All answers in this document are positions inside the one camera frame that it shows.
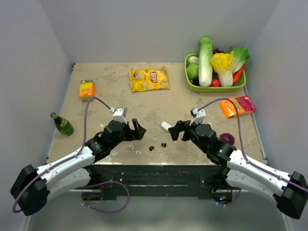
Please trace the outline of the dark red grapes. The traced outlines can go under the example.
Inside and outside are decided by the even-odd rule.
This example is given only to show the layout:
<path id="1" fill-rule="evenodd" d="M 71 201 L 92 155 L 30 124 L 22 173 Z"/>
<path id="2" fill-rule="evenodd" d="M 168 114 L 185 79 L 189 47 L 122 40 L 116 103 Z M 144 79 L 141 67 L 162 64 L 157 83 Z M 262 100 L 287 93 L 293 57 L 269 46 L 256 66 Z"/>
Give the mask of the dark red grapes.
<path id="1" fill-rule="evenodd" d="M 224 51 L 221 51 L 220 49 L 216 48 L 213 50 L 213 55 L 217 53 L 224 53 Z"/>

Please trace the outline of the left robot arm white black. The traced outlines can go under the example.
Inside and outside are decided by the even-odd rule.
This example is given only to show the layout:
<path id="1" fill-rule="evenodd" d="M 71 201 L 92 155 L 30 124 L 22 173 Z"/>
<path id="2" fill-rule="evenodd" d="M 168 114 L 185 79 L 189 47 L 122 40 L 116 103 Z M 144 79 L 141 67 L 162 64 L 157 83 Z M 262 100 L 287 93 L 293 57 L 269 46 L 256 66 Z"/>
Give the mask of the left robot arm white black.
<path id="1" fill-rule="evenodd" d="M 30 216 L 40 211 L 52 196 L 78 187 L 96 188 L 100 177 L 88 172 L 88 168 L 107 157 L 121 142 L 140 141 L 144 137 L 146 129 L 135 118 L 132 123 L 134 128 L 112 120 L 71 154 L 37 168 L 22 168 L 10 189 L 14 198 L 12 211 Z"/>

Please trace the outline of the green lettuce leaf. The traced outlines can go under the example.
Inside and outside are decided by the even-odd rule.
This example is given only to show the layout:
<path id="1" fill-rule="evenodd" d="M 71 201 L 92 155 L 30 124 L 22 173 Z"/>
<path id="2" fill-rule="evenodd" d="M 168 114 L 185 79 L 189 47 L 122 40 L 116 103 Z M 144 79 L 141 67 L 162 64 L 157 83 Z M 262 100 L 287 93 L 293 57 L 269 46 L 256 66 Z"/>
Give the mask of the green lettuce leaf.
<path id="1" fill-rule="evenodd" d="M 232 73 L 235 74 L 250 59 L 250 55 L 248 53 L 248 48 L 244 46 L 236 48 L 230 47 L 229 54 L 231 54 L 232 52 L 233 52 Z"/>

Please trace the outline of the green glass bottle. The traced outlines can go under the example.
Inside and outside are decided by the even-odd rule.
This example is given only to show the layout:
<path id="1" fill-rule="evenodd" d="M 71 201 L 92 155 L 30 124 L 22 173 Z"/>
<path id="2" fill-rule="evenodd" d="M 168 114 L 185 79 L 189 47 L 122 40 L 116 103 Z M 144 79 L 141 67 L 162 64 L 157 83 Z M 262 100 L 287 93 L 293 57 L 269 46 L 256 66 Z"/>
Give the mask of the green glass bottle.
<path id="1" fill-rule="evenodd" d="M 52 112 L 50 114 L 50 117 L 53 119 L 55 127 L 61 134 L 65 136 L 70 136 L 74 133 L 74 128 L 68 120 L 61 116 L 58 116 L 55 112 Z"/>

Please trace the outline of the yellow Lays chips bag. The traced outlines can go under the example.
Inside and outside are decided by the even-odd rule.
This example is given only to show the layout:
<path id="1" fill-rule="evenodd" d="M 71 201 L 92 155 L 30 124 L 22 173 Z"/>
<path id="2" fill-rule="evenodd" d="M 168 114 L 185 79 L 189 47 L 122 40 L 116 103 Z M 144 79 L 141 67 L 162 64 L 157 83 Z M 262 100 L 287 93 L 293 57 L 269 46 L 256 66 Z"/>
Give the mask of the yellow Lays chips bag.
<path id="1" fill-rule="evenodd" d="M 133 92 L 170 89 L 165 66 L 161 68 L 130 70 L 129 78 Z"/>

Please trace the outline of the purple onion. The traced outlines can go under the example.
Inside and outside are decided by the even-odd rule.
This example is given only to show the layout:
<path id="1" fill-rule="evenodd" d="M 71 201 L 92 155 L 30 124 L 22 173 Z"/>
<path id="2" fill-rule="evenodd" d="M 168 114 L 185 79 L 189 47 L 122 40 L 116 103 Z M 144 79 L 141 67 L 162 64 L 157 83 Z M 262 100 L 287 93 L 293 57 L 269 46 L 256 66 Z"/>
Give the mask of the purple onion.
<path id="1" fill-rule="evenodd" d="M 235 138 L 233 135 L 229 134 L 229 133 L 223 133 L 220 135 L 220 140 L 224 141 L 224 142 L 227 142 L 231 145 L 234 145 L 235 143 Z"/>

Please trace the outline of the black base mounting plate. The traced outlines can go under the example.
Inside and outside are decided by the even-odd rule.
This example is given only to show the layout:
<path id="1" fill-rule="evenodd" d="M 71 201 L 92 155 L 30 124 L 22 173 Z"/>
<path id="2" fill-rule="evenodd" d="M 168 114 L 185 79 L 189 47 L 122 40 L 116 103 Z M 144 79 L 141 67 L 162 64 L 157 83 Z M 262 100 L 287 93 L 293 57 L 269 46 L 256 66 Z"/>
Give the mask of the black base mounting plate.
<path id="1" fill-rule="evenodd" d="M 89 185 L 103 200 L 117 197 L 213 197 L 231 196 L 238 188 L 226 183 L 227 170 L 220 166 L 92 165 Z"/>

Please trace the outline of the white earbud charging case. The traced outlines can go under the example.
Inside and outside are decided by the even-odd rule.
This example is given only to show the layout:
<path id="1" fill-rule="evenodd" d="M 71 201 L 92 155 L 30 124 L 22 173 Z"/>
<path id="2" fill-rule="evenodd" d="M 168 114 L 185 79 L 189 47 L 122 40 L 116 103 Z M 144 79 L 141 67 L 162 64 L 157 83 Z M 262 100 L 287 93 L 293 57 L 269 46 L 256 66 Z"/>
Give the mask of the white earbud charging case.
<path id="1" fill-rule="evenodd" d="M 169 128 L 171 128 L 172 126 L 169 124 L 169 123 L 167 123 L 167 122 L 162 122 L 161 123 L 161 128 L 164 130 L 164 131 L 166 131 L 166 132 L 169 132 Z"/>

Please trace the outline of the orange yellow sponge pack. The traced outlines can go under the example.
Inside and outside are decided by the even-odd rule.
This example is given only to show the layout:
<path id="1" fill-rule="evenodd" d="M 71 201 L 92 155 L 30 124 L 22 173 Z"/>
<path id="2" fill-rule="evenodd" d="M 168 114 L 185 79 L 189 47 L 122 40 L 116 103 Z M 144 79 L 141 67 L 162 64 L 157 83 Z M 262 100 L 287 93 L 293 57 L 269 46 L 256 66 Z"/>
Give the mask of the orange yellow sponge pack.
<path id="1" fill-rule="evenodd" d="M 82 80 L 79 86 L 79 97 L 83 103 L 86 103 L 94 96 L 95 84 L 93 80 Z"/>

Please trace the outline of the green plastic basket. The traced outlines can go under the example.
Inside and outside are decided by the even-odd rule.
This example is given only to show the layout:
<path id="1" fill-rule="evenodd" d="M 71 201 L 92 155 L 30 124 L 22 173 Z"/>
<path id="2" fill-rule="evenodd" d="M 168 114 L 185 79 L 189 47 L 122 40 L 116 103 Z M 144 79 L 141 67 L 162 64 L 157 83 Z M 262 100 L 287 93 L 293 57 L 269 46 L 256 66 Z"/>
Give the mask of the green plastic basket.
<path id="1" fill-rule="evenodd" d="M 235 92 L 241 88 L 243 88 L 246 84 L 246 75 L 245 75 L 245 71 L 242 72 L 239 81 L 237 82 L 237 84 L 233 85 L 232 87 L 206 87 L 203 88 L 201 86 L 197 86 L 194 85 L 188 78 L 188 74 L 187 74 L 187 66 L 188 66 L 188 60 L 190 57 L 199 57 L 198 53 L 192 53 L 192 54 L 188 54 L 185 57 L 185 75 L 186 75 L 186 81 L 188 83 L 188 87 L 190 90 L 194 91 L 194 92 L 202 92 L 202 93 L 228 93 L 228 92 Z"/>

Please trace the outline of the yellow leaf cabbage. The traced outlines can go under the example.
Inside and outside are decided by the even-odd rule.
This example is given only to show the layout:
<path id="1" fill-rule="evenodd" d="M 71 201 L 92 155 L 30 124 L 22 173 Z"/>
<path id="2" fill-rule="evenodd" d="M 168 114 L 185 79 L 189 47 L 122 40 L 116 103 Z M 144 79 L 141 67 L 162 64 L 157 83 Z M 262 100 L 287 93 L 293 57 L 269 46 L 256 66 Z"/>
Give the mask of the yellow leaf cabbage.
<path id="1" fill-rule="evenodd" d="M 217 73 L 222 87 L 231 87 L 233 85 L 233 58 L 234 51 L 231 53 L 216 53 L 210 60 L 212 68 Z"/>

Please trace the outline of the orange carrot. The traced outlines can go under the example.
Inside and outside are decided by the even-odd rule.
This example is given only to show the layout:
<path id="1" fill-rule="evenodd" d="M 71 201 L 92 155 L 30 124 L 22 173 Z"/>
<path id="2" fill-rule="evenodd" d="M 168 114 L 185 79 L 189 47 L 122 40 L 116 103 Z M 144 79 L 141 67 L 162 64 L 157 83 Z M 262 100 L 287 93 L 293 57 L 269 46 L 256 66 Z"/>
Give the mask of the orange carrot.
<path id="1" fill-rule="evenodd" d="M 239 82 L 239 79 L 244 71 L 245 68 L 245 64 L 241 67 L 241 69 L 239 71 L 237 71 L 236 73 L 233 74 L 233 84 L 237 84 Z"/>

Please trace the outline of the red tomato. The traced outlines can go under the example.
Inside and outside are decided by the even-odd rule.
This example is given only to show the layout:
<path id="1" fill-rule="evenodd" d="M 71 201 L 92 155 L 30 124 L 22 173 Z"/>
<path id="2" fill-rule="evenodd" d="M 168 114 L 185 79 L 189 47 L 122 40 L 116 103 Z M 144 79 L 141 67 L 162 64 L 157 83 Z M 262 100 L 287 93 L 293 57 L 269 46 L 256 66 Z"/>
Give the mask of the red tomato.
<path id="1" fill-rule="evenodd" d="M 220 81 L 218 78 L 213 78 L 210 87 L 220 87 Z"/>

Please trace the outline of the orange pink snack box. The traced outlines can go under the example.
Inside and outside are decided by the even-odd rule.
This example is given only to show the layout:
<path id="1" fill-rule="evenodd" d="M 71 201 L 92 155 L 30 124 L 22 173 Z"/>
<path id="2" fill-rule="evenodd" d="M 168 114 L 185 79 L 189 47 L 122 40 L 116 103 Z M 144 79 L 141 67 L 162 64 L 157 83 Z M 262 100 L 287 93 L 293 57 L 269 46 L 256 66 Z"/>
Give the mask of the orange pink snack box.
<path id="1" fill-rule="evenodd" d="M 256 107 L 248 95 L 230 98 L 230 101 L 223 100 L 219 104 L 226 118 L 237 117 L 235 109 L 238 110 L 238 114 L 240 116 L 245 114 L 252 114 L 256 110 Z"/>

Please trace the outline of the white cauliflower piece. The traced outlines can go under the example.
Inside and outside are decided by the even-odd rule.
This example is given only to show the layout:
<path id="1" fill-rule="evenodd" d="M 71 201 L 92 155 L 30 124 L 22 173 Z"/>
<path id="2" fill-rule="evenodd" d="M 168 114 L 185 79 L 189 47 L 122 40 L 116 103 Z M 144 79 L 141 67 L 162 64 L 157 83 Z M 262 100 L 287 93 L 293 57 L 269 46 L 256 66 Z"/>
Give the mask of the white cauliflower piece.
<path id="1" fill-rule="evenodd" d="M 199 57 L 196 57 L 196 56 L 191 56 L 191 57 L 189 57 L 189 59 L 188 59 L 188 63 L 189 64 L 192 64 L 192 63 L 199 63 Z"/>

